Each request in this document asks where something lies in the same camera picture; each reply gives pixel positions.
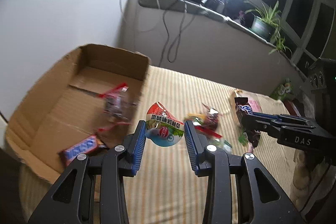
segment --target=silver screw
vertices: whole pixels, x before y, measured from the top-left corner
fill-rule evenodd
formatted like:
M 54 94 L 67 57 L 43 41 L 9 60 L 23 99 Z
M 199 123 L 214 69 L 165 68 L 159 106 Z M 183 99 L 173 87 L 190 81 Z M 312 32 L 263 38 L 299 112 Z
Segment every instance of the silver screw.
M 81 153 L 77 156 L 78 160 L 85 160 L 86 159 L 86 155 L 84 153 Z
M 124 151 L 125 147 L 123 145 L 117 145 L 114 150 L 116 150 L 117 152 L 121 152 Z
M 245 158 L 247 158 L 248 160 L 253 160 L 254 159 L 254 155 L 252 153 L 246 153 L 245 154 Z
M 214 146 L 214 145 L 212 145 L 212 144 L 210 144 L 210 145 L 207 146 L 207 149 L 208 149 L 209 151 L 211 151 L 211 152 L 215 152 L 215 151 L 217 150 L 217 147 Z

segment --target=chocolate bar wrapper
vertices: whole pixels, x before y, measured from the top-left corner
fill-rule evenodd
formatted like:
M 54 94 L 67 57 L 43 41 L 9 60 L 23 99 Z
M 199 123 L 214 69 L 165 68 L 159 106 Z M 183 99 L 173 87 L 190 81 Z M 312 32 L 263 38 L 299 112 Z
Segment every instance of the chocolate bar wrapper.
M 253 148 L 258 146 L 260 140 L 260 132 L 258 130 L 249 130 L 243 127 L 242 117 L 246 114 L 253 115 L 252 107 L 248 103 L 247 97 L 236 97 L 236 115 L 239 121 L 239 124 L 243 130 L 245 138 L 252 144 Z
M 81 153 L 94 156 L 104 149 L 107 149 L 107 146 L 96 135 L 91 135 L 83 141 L 61 151 L 59 156 L 63 164 L 68 166 Z

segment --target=flower pot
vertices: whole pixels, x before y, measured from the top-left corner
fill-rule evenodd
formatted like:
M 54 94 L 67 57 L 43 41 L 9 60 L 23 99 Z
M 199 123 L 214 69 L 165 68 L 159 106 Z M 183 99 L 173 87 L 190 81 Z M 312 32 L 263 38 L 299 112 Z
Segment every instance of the flower pot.
M 269 41 L 275 32 L 275 27 L 263 22 L 260 17 L 254 17 L 251 30 Z

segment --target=red circular logo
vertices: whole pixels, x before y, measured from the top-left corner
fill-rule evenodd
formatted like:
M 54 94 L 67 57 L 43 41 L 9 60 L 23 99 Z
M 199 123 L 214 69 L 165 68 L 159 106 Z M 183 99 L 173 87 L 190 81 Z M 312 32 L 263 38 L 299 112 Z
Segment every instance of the red circular logo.
M 160 136 L 161 137 L 163 137 L 163 138 L 167 137 L 168 133 L 169 133 L 169 130 L 168 130 L 167 127 L 161 127 L 161 129 L 160 129 Z

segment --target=potted plant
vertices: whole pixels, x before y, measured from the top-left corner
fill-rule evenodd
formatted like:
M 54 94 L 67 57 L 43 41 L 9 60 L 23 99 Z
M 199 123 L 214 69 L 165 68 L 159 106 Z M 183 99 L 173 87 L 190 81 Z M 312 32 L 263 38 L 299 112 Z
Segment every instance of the potted plant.
M 278 52 L 280 52 L 280 51 L 285 52 L 286 50 L 289 50 L 291 52 L 291 55 L 293 55 L 291 49 L 284 45 L 285 44 L 285 38 L 281 37 L 279 29 L 276 29 L 276 32 L 274 33 L 274 37 L 275 37 L 275 46 L 276 46 L 276 48 L 272 49 L 268 54 L 272 54 L 272 53 L 274 53 L 276 51 L 278 51 Z
M 254 17 L 251 30 L 257 35 L 269 40 L 280 25 L 280 20 L 277 17 L 277 14 L 280 13 L 278 7 L 279 1 L 277 0 L 273 8 L 270 7 L 269 9 L 266 9 L 264 6 L 264 10 L 260 10 L 258 8 L 247 10 L 245 14 L 257 12 L 260 15 L 260 17 Z

